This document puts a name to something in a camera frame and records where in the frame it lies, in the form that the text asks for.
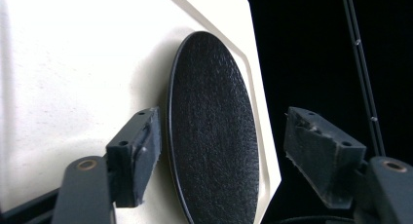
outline textured black surface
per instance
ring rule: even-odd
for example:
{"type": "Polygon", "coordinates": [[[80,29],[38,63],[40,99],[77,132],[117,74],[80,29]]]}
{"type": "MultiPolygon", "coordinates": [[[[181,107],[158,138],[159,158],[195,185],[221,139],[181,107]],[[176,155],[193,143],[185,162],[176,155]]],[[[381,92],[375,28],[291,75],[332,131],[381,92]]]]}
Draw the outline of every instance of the textured black surface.
{"type": "Polygon", "coordinates": [[[364,145],[322,116],[289,107],[283,147],[327,207],[351,207],[348,173],[360,166],[364,145]]]}
{"type": "Polygon", "coordinates": [[[179,48],[169,84],[169,155],[190,222],[252,223],[259,167],[242,75],[227,48],[196,32],[179,48]]]}

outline white surface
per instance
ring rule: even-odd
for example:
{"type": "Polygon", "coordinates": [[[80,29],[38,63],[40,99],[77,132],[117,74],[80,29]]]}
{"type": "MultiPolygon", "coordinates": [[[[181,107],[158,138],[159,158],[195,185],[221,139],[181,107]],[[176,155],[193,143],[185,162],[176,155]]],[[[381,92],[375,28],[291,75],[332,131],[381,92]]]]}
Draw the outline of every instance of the white surface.
{"type": "MultiPolygon", "coordinates": [[[[260,153],[259,223],[281,179],[246,0],[0,0],[0,204],[59,186],[137,111],[165,105],[175,52],[207,30],[232,51],[250,94],[260,153]]],[[[167,150],[118,223],[183,223],[167,150]]]]}

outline screw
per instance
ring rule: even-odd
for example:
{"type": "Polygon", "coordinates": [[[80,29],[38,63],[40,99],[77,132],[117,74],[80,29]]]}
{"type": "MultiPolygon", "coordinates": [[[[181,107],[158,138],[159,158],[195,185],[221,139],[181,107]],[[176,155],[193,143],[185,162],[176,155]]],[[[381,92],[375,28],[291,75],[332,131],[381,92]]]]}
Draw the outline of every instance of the screw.
{"type": "Polygon", "coordinates": [[[395,162],[384,161],[384,162],[383,162],[383,165],[384,165],[386,168],[391,169],[391,170],[394,170],[394,171],[397,171],[397,172],[407,172],[407,168],[406,168],[406,167],[404,167],[404,166],[402,166],[402,165],[399,165],[399,164],[397,164],[397,163],[395,163],[395,162]]]}
{"type": "Polygon", "coordinates": [[[96,165],[97,165],[97,161],[95,160],[85,160],[85,161],[80,162],[76,168],[78,170],[89,170],[89,169],[96,167],[96,165]]]}

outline dark background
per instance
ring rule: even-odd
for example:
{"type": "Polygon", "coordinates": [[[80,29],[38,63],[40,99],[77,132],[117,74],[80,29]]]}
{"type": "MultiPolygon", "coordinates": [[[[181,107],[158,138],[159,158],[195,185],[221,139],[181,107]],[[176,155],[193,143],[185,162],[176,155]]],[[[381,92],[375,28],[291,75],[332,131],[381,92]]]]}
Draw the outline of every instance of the dark background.
{"type": "MultiPolygon", "coordinates": [[[[343,0],[248,0],[282,184],[263,220],[331,214],[282,150],[288,106],[312,110],[374,156],[343,0]]],[[[354,0],[387,156],[413,165],[413,0],[354,0]]]]}

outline circular black pad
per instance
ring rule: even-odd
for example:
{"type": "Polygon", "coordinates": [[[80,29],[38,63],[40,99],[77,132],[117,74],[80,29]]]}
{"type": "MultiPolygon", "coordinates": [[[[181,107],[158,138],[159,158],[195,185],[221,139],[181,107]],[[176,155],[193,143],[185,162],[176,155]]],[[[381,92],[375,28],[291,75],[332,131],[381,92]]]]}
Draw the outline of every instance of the circular black pad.
{"type": "Polygon", "coordinates": [[[191,223],[252,223],[259,167],[243,77],[224,44],[207,32],[180,46],[169,83],[169,157],[191,223]]]}

